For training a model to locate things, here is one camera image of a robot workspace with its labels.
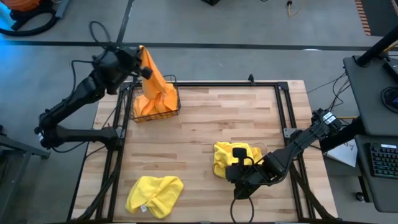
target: keyboard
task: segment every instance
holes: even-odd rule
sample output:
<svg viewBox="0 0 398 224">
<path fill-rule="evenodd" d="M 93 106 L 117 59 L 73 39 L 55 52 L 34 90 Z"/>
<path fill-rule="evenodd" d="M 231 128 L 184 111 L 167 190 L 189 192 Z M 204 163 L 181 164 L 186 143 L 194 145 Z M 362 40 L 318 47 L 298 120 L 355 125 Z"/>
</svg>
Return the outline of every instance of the keyboard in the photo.
<svg viewBox="0 0 398 224">
<path fill-rule="evenodd" d="M 398 179 L 398 146 L 369 143 L 372 176 Z"/>
</svg>

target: vacuum hose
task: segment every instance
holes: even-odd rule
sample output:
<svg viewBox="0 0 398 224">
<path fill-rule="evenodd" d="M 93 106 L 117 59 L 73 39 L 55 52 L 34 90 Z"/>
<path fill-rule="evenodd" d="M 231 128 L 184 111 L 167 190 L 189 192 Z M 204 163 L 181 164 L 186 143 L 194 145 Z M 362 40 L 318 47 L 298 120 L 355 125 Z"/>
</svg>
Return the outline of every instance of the vacuum hose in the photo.
<svg viewBox="0 0 398 224">
<path fill-rule="evenodd" d="M 49 29 L 51 29 L 59 20 L 59 18 L 55 17 L 56 11 L 52 8 L 45 8 L 45 9 L 38 9 L 35 11 L 30 12 L 31 15 L 29 15 L 29 19 L 38 16 L 43 13 L 50 13 L 52 15 L 51 20 L 48 21 L 44 26 L 32 29 L 32 30 L 26 30 L 26 31 L 12 31 L 12 30 L 5 30 L 0 28 L 0 34 L 8 35 L 8 36 L 13 36 L 13 37 L 28 37 L 32 35 L 37 35 L 41 34 Z"/>
</svg>

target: orange vacuum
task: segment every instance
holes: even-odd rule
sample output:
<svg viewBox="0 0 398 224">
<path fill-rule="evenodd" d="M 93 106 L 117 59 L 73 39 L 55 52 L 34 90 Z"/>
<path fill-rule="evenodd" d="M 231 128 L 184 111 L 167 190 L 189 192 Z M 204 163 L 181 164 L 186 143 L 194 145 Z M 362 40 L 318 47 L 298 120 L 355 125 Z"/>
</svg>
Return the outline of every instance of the orange vacuum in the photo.
<svg viewBox="0 0 398 224">
<path fill-rule="evenodd" d="M 15 21 L 15 24 L 11 26 L 12 30 L 0 29 L 0 34 L 16 36 L 16 37 L 27 37 L 36 34 L 41 34 L 51 29 L 59 20 L 55 16 L 56 10 L 52 8 L 53 2 L 51 0 L 0 0 L 10 10 L 10 17 Z M 51 20 L 45 25 L 36 29 L 27 31 L 17 31 L 31 18 L 43 14 L 50 13 L 52 15 Z"/>
</svg>

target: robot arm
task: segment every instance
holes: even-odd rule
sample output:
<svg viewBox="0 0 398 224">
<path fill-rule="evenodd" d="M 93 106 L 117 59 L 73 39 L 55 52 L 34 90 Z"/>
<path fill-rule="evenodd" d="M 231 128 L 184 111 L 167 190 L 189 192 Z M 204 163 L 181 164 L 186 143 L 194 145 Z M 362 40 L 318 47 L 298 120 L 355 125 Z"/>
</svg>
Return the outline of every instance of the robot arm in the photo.
<svg viewBox="0 0 398 224">
<path fill-rule="evenodd" d="M 120 147 L 118 130 L 105 127 L 100 130 L 72 130 L 59 124 L 82 106 L 94 103 L 105 95 L 115 95 L 120 84 L 128 76 L 142 75 L 149 79 L 152 70 L 141 68 L 141 50 L 110 45 L 106 51 L 93 57 L 93 71 L 76 87 L 66 99 L 39 116 L 39 127 L 35 133 L 39 135 L 43 147 L 50 149 L 65 142 L 100 141 L 107 149 L 117 150 Z"/>
<path fill-rule="evenodd" d="M 304 131 L 296 131 L 291 135 L 294 139 L 283 149 L 266 154 L 263 163 L 244 165 L 248 159 L 245 149 L 233 149 L 233 156 L 239 159 L 237 164 L 226 168 L 226 179 L 235 184 L 234 197 L 246 199 L 260 186 L 282 182 L 290 168 L 293 158 L 309 147 L 314 141 L 337 133 L 341 123 L 328 110 L 319 109 L 313 112 L 312 125 Z"/>
</svg>

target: wooden table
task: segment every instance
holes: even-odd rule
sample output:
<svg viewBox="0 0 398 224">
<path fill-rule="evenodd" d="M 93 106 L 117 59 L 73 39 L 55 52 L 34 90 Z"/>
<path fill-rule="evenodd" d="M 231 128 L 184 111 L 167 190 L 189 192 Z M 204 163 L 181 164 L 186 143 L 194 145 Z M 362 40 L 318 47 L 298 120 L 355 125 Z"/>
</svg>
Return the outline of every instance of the wooden table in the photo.
<svg viewBox="0 0 398 224">
<path fill-rule="evenodd" d="M 311 109 L 303 81 L 288 81 L 298 128 L 311 124 Z M 263 155 L 284 146 L 275 90 L 270 87 L 180 87 L 180 115 L 136 124 L 130 121 L 124 148 L 114 222 L 232 222 L 229 206 L 234 185 L 212 173 L 213 145 L 217 141 L 262 142 Z M 99 102 L 94 128 L 100 128 L 116 104 L 117 96 Z M 289 123 L 284 102 L 286 121 Z M 91 143 L 88 153 L 100 147 Z M 84 164 L 72 218 L 82 214 L 98 193 L 106 150 L 90 156 Z M 337 216 L 321 152 L 304 153 L 310 187 L 321 204 Z M 128 213 L 127 195 L 144 175 L 175 175 L 184 184 L 172 213 L 158 220 L 148 211 Z M 301 192 L 305 217 L 308 216 Z M 254 222 L 296 221 L 290 178 L 253 195 Z M 108 211 L 105 203 L 104 213 Z M 234 205 L 237 222 L 251 216 L 248 200 Z"/>
</svg>

